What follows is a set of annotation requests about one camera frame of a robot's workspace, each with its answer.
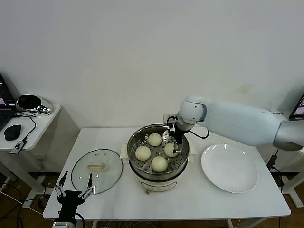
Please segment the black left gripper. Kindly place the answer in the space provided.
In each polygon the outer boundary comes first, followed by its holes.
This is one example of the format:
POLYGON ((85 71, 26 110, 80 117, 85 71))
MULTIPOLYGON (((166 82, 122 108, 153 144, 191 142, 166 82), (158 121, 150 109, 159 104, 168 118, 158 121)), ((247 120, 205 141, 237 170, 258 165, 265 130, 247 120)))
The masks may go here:
POLYGON ((86 198, 94 191, 92 186, 92 174, 90 174, 87 189, 83 192, 66 190, 63 186, 67 177, 68 171, 61 177, 59 184, 54 186, 58 196, 57 201, 61 204, 60 214, 57 221, 75 221, 76 210, 79 205, 82 205, 86 198))

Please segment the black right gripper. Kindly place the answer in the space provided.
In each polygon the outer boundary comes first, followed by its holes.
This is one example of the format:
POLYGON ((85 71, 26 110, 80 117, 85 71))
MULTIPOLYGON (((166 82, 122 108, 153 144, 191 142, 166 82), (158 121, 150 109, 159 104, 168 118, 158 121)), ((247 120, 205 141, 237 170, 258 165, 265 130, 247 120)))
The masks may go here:
POLYGON ((179 122, 168 124, 169 136, 175 139, 175 144, 173 146, 172 154, 178 154, 181 152, 181 147, 183 145, 183 135, 190 131, 189 124, 181 124, 179 122))

